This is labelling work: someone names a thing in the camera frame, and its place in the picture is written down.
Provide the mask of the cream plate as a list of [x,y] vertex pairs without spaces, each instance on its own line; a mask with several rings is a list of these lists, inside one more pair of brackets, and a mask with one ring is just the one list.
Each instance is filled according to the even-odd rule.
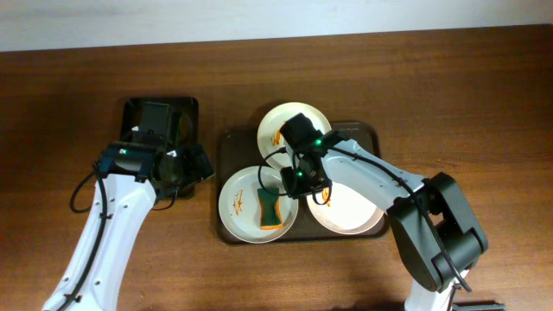
[[263,244],[277,240],[294,224],[299,211],[298,200],[281,197],[278,201],[282,218],[280,227],[261,228],[262,206],[257,191],[261,189],[259,166],[243,168],[231,176],[219,193],[219,216],[224,227],[241,242]]
[[327,118],[315,107],[300,102],[288,102],[270,110],[262,119],[257,129],[257,146],[262,158],[285,146],[285,140],[279,132],[290,118],[302,113],[323,134],[332,127]]
[[307,204],[315,219],[325,228],[342,235],[357,235],[376,226],[384,213],[361,194],[334,182],[332,190],[325,188],[315,195],[310,194]]

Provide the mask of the cream plate back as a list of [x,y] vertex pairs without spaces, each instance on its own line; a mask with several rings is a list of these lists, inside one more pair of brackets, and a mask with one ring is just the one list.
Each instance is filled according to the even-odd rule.
[[262,158],[285,146],[285,140],[279,132],[290,118],[302,113],[323,134],[332,127],[327,118],[315,107],[300,102],[288,102],[270,110],[262,119],[257,129],[257,146]]

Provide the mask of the green orange sponge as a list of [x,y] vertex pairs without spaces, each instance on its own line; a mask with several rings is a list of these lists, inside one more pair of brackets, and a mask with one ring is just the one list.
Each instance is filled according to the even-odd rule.
[[274,230],[283,227],[279,197],[263,188],[257,190],[257,197],[260,205],[260,229]]

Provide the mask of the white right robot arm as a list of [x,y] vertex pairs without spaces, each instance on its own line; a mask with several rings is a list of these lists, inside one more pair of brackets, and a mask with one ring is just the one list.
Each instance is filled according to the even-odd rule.
[[454,294],[489,243],[461,188],[450,175],[414,175],[332,130],[280,130],[292,165],[282,171],[294,199],[316,196],[334,183],[351,188],[388,218],[405,268],[413,278],[406,310],[452,310]]

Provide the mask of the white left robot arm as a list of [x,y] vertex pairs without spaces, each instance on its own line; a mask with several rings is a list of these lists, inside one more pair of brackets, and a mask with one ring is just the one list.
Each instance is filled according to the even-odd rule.
[[167,148],[112,143],[93,165],[91,210],[46,310],[114,310],[137,234],[165,198],[210,178],[213,167],[199,145]]

